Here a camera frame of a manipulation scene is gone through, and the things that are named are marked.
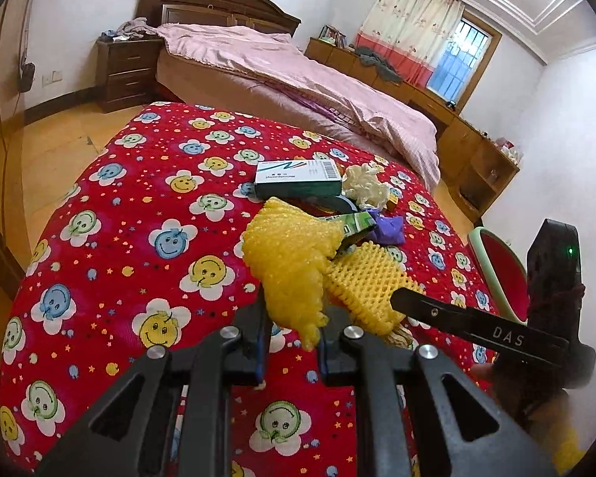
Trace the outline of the person's right hand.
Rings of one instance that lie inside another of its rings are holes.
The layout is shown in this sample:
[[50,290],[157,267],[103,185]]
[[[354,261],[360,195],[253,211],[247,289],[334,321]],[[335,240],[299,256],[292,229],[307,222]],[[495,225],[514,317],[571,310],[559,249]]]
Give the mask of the person's right hand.
[[493,388],[499,377],[494,363],[475,364],[469,371],[472,378],[478,383],[484,383],[488,388]]

